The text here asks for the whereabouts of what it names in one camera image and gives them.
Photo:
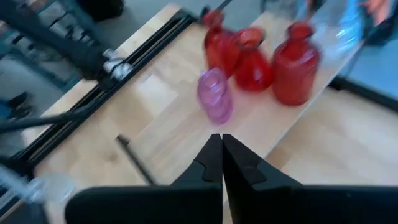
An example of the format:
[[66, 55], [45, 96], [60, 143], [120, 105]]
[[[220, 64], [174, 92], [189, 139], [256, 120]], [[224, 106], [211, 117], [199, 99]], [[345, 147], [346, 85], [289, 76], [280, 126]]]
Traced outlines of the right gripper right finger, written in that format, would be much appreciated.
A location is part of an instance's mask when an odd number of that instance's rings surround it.
[[223, 135], [234, 224], [398, 224], [398, 187], [305, 185]]

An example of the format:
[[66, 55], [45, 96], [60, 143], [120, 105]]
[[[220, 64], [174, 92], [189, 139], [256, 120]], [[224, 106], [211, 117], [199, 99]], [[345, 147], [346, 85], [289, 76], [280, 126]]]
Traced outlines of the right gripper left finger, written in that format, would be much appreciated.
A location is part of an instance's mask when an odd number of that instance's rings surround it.
[[65, 207], [66, 224], [222, 224], [223, 141], [212, 134], [169, 185], [92, 187]]

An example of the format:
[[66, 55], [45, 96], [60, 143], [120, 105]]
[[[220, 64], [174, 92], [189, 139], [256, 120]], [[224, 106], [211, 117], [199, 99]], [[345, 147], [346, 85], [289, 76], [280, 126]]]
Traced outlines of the pink ribbed glass jar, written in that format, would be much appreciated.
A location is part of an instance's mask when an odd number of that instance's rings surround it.
[[223, 124], [230, 119], [233, 111], [232, 96], [226, 75], [219, 68], [201, 74], [197, 96], [212, 123]]

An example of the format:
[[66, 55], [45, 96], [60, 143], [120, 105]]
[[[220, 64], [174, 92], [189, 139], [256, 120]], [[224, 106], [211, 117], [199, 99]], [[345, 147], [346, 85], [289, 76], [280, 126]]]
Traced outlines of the clear cut-glass square vase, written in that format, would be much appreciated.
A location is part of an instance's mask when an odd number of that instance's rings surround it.
[[17, 193], [29, 203], [62, 203], [66, 201], [75, 189], [71, 178], [63, 174], [46, 174], [24, 182]]

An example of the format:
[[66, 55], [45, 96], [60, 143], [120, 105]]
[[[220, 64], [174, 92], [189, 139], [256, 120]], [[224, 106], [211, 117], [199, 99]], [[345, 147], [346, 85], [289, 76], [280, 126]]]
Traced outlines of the red glass bottle vase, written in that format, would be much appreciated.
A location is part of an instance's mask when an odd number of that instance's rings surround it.
[[307, 22], [294, 22], [287, 39], [274, 51], [271, 71], [272, 91], [284, 105], [298, 106], [310, 98], [321, 54], [311, 41], [313, 28]]

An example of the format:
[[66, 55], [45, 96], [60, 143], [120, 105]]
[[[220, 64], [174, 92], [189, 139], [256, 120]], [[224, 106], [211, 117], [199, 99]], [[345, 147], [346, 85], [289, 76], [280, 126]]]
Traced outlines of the red round glass vase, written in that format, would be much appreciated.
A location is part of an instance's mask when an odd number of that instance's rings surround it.
[[239, 50], [234, 69], [234, 79], [244, 91], [262, 92], [272, 83], [271, 68], [262, 51], [264, 30], [260, 27], [247, 27], [234, 36], [235, 46]]

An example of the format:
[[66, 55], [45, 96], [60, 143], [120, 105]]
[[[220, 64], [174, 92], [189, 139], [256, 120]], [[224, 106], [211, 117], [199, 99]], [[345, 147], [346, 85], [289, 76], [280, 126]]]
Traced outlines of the red square glass vase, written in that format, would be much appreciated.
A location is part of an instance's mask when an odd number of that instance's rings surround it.
[[235, 33], [223, 27], [223, 20], [224, 15], [220, 10], [211, 10], [204, 14], [202, 21], [208, 32], [203, 45], [208, 68], [217, 67], [229, 78], [234, 74], [239, 49], [235, 45]]

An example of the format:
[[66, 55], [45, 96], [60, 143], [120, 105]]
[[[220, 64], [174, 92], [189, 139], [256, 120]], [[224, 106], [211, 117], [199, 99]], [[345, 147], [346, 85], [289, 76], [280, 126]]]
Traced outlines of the clear bulbous glass vase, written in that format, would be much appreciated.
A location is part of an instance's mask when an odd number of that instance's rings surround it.
[[313, 40], [320, 47], [324, 60], [337, 60], [361, 40], [363, 21], [358, 9], [319, 11], [313, 20]]

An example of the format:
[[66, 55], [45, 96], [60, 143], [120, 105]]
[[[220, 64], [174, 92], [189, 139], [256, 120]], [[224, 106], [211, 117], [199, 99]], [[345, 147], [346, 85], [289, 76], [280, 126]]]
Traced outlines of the wooden shelf black frame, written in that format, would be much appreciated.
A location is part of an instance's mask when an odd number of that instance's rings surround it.
[[232, 117], [217, 125], [209, 121], [193, 94], [184, 92], [137, 136], [117, 136], [116, 142], [140, 174], [139, 181], [171, 183], [214, 133], [232, 134], [258, 155], [266, 157], [363, 44], [361, 34], [355, 34], [354, 41], [348, 44], [344, 38], [337, 37], [345, 27], [339, 29], [318, 17], [313, 17], [311, 22], [317, 30], [313, 41], [323, 58], [306, 103], [286, 106], [275, 99], [271, 89], [244, 93], [232, 83]]

